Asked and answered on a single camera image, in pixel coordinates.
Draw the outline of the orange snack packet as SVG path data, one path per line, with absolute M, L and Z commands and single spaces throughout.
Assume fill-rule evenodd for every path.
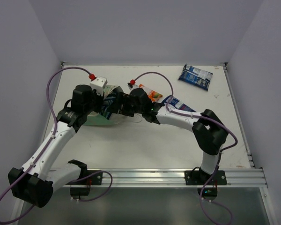
M 144 86 L 143 84 L 140 84 L 139 88 L 143 89 L 146 92 L 147 96 L 149 97 L 149 99 L 152 102 L 159 102 L 159 100 L 163 97 L 163 95 L 161 93 L 156 92 L 156 91 Z

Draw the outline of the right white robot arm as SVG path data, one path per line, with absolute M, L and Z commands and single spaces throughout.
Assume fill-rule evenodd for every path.
M 147 122 L 171 125 L 192 132 L 198 146 L 203 151 L 199 167 L 184 172 L 186 185 L 213 185 L 217 179 L 220 151 L 228 133 L 223 123 L 211 110 L 202 113 L 188 112 L 170 107 L 168 102 L 152 102 L 141 88 L 130 94 L 120 92 L 116 96 L 114 112 L 132 117 L 140 114 Z

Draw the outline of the dark blue white snack packet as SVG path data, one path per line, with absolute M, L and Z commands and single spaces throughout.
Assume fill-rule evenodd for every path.
M 183 110 L 183 111 L 187 111 L 187 112 L 196 112 L 195 110 L 193 110 L 191 107 L 189 107 L 186 104 L 184 104 L 179 99 L 177 99 L 175 97 L 171 97 L 171 95 L 165 97 L 162 100 L 161 103 L 162 104 L 168 103 L 169 107 L 174 107 L 175 109 L 178 109 L 178 110 Z

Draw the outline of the green printed paper bag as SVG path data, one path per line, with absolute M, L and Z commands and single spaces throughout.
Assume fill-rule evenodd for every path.
M 135 114 L 133 117 L 115 114 L 107 111 L 107 108 L 116 100 L 116 94 L 123 92 L 120 86 L 107 85 L 104 88 L 104 102 L 99 113 L 91 112 L 87 116 L 85 126 L 112 126 L 123 122 L 140 123 L 143 118 L 140 114 Z

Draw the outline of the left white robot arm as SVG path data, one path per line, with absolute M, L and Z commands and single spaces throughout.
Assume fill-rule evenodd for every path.
M 104 98 L 99 90 L 90 85 L 75 87 L 70 107 L 64 106 L 58 113 L 57 123 L 35 154 L 20 169 L 12 168 L 8 173 L 14 197 L 42 208 L 54 191 L 65 184 L 87 181 L 87 165 L 78 160 L 70 160 L 53 172 L 50 169 L 67 142 L 86 122 L 87 116 L 100 110 Z

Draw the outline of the blue green crisps packet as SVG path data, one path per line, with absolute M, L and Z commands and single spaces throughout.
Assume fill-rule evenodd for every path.
M 105 98 L 105 100 L 103 101 L 103 105 L 101 106 L 100 115 L 105 117 L 107 120 L 109 120 L 110 117 L 112 116 L 112 113 L 109 112 L 108 108 L 115 102 L 115 100 L 116 100 L 116 96 L 111 95 L 111 96 L 107 96 Z

